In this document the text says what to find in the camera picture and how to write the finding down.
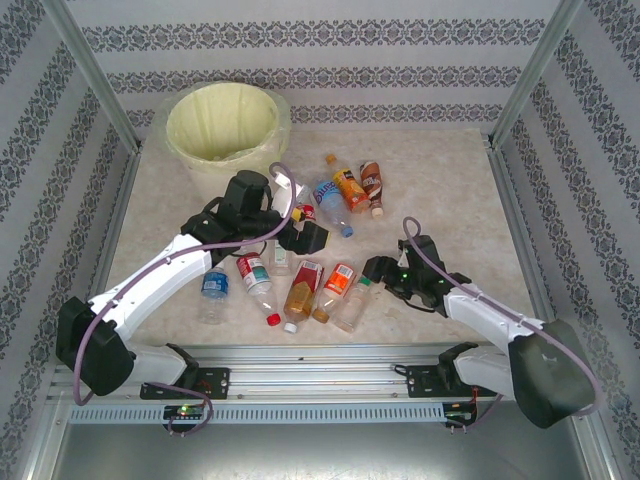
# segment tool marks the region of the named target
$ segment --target white bottle cap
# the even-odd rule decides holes
[[[296,333],[298,331],[298,326],[295,323],[287,322],[284,324],[284,331],[287,333]]]

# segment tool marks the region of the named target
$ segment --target cable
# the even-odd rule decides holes
[[[491,412],[495,411],[496,405],[500,403],[500,400],[502,400],[502,398],[503,398],[503,395],[500,395],[500,394],[496,395],[496,398],[493,399],[493,402],[491,402],[491,405],[487,407],[487,409],[482,413],[482,415],[480,415],[476,419],[475,422],[473,422],[471,425],[467,427],[467,430],[476,428],[479,424],[484,422],[487,419],[487,417],[491,414]]]
[[[267,241],[265,240],[264,242],[262,242],[264,245],[262,245],[262,250],[260,250],[260,253],[258,253],[258,255],[262,255],[264,253],[264,251],[267,249]],[[246,255],[246,253],[243,253],[242,255],[236,255],[235,253],[230,253],[229,256],[230,257],[235,257],[235,258],[242,258]]]
[[[545,332],[542,329],[536,327],[535,325],[532,325],[531,323],[527,322],[526,320],[520,318],[519,316],[517,316],[514,313],[510,312],[509,310],[505,309],[504,307],[502,307],[501,305],[496,303],[491,297],[486,296],[483,292],[474,292],[473,290],[470,290],[469,288],[467,288],[464,285],[462,285],[459,282],[457,282],[454,278],[451,277],[451,275],[449,275],[447,272],[445,272],[440,267],[438,267],[438,265],[436,265],[429,257],[427,257],[424,254],[424,252],[420,249],[420,247],[418,247],[416,241],[414,240],[414,235],[411,235],[411,233],[409,232],[409,222],[413,222],[413,224],[416,226],[416,229],[417,229],[417,231],[415,233],[416,237],[418,235],[420,235],[420,232],[422,231],[422,227],[420,226],[420,222],[418,222],[413,217],[404,217],[404,220],[402,220],[402,228],[404,230],[404,234],[407,236],[407,240],[409,240],[409,243],[411,243],[411,246],[414,248],[416,253],[420,256],[420,258],[425,261],[425,263],[427,265],[429,265],[436,272],[438,272],[443,278],[445,278],[447,281],[449,281],[455,287],[457,287],[460,290],[462,290],[464,293],[469,295],[471,298],[474,298],[474,299],[484,303],[488,307],[490,307],[493,310],[495,310],[496,312],[504,315],[508,319],[514,321],[518,325],[522,325],[523,327],[525,327],[526,329],[532,331],[536,335],[541,336],[544,340],[546,340],[547,343],[553,345],[558,350],[560,350],[562,353],[564,353],[567,357],[569,357],[580,368],[580,370],[582,370],[582,372],[589,379],[589,382],[591,383],[591,386],[593,387],[593,392],[594,392],[594,395],[595,395],[595,399],[594,399],[593,404],[591,404],[591,406],[586,407],[585,409],[574,413],[573,416],[589,415],[589,414],[597,411],[600,407],[602,407],[602,405],[604,404],[604,393],[602,392],[602,388],[600,388],[600,382],[598,382],[598,379],[593,374],[591,369],[587,366],[586,363],[584,363],[582,361],[582,359],[580,357],[578,357],[569,348],[567,348],[563,343],[561,343],[558,340],[556,340],[555,338],[553,338],[547,332]]]
[[[205,417],[205,419],[202,422],[200,422],[198,425],[193,427],[191,430],[188,430],[186,432],[176,432],[175,430],[172,430],[171,426],[173,425],[173,422],[177,417],[171,417],[169,419],[169,425],[167,425],[167,430],[169,430],[169,435],[178,434],[181,437],[186,437],[187,435],[194,434],[198,430],[204,428],[204,426],[211,421],[211,418],[213,418],[213,404],[211,403],[211,400],[209,399],[209,397],[207,397],[204,393],[196,392],[195,390],[188,390],[186,388],[176,387],[174,385],[167,385],[166,383],[148,382],[147,385],[162,388],[165,390],[173,390],[174,392],[187,393],[189,395],[194,395],[196,397],[201,398],[203,400],[203,405],[206,404],[206,406],[208,407],[207,416]]]
[[[260,237],[253,238],[251,240],[242,240],[239,242],[213,243],[209,245],[197,245],[195,247],[185,248],[184,250],[179,250],[170,255],[167,255],[166,257],[163,257],[160,260],[157,260],[156,262],[152,263],[151,265],[146,267],[144,270],[142,270],[140,273],[138,273],[135,277],[133,277],[131,281],[127,283],[124,287],[122,287],[122,289],[111,300],[109,300],[109,302],[107,302],[107,304],[102,308],[102,310],[100,310],[96,314],[95,318],[89,324],[89,327],[87,327],[87,330],[85,331],[84,336],[82,337],[82,340],[80,341],[80,346],[78,347],[78,352],[76,354],[76,363],[73,368],[73,399],[77,405],[84,406],[89,402],[89,400],[91,400],[91,397],[93,397],[93,392],[90,392],[85,398],[82,398],[82,396],[80,395],[80,373],[82,371],[82,362],[84,360],[84,354],[87,349],[87,345],[89,344],[89,339],[93,334],[93,331],[96,329],[96,327],[98,326],[100,321],[104,318],[104,316],[107,314],[107,312],[109,312],[109,310],[111,310],[112,308],[115,308],[120,302],[120,300],[122,300],[122,298],[143,278],[145,278],[147,275],[149,275],[151,272],[153,272],[157,268],[160,268],[162,265],[171,263],[176,258],[180,258],[184,255],[188,255],[189,253],[198,252],[201,250],[204,250],[204,251],[214,250],[216,248],[231,248],[231,247],[243,247],[247,245],[253,245],[256,243],[263,242],[273,237],[274,235],[277,235],[280,232],[280,230],[282,230],[286,226],[287,222],[289,221],[289,218],[291,217],[291,213],[293,212],[293,208],[295,207],[295,203],[296,203],[295,201],[296,183],[293,177],[293,173],[291,173],[291,170],[289,170],[289,168],[286,165],[280,162],[272,163],[271,166],[269,166],[269,172],[273,176],[275,176],[275,173],[274,173],[275,168],[281,168],[284,171],[287,178],[289,179],[289,181],[291,182],[291,197],[292,197],[291,204],[289,205],[289,209],[287,210],[287,214],[284,216],[284,218],[276,228],[274,228],[269,233],[261,235]],[[196,392],[193,390],[186,390],[186,389],[182,389],[182,390],[185,390],[187,393],[191,395],[200,396],[200,392]]]
[[[402,301],[404,302],[404,304],[407,307],[415,308],[416,310],[418,310],[420,312],[425,312],[425,313],[434,313],[435,312],[435,310],[433,308],[425,308],[425,307],[419,307],[417,305],[412,305],[411,303],[409,303],[409,301],[406,298],[403,298]]]

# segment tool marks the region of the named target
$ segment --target white robotic arm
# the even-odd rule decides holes
[[[81,365],[80,378],[97,395],[107,395],[127,380],[193,387],[198,365],[184,350],[171,344],[135,345],[131,336],[151,312],[236,251],[240,241],[264,240],[277,227],[277,239],[287,250],[304,255],[324,248],[329,232],[312,222],[298,230],[293,220],[283,220],[281,212],[272,208],[268,185],[263,175],[241,170],[230,180],[224,197],[192,216],[180,235],[124,282],[87,303],[75,297],[65,302],[59,311],[56,356],[76,376],[76,364]],[[205,251],[204,245],[218,248]]]
[[[466,284],[465,287],[481,293],[473,283]],[[526,317],[505,305],[501,306],[539,328],[544,324],[541,320]],[[533,332],[513,323],[459,288],[453,288],[445,295],[444,307],[451,319],[473,328],[502,352],[500,354],[496,353],[494,348],[478,347],[461,353],[454,360],[454,364],[462,382],[479,385],[507,398],[514,398],[508,346],[516,337],[533,335]]]

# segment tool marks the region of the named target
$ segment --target orange juice bottle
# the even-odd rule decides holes
[[[353,268],[345,263],[336,264],[318,296],[318,303],[312,314],[313,318],[320,323],[327,323],[331,312],[341,303],[354,278]]]
[[[338,161],[335,155],[327,155],[327,164],[331,167],[333,183],[342,193],[342,197],[352,213],[362,213],[369,209],[371,201],[353,176],[351,169],[343,162]]]

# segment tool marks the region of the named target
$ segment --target patterned wallpaper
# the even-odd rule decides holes
[[[69,2],[141,134],[163,99],[214,80],[277,91],[299,129],[488,132],[557,0],[187,3]]]
[[[640,11],[587,2],[504,145],[545,287],[607,397],[624,478],[640,477]]]
[[[57,311],[89,294],[129,155],[42,6],[0,7],[0,479],[48,385]]]

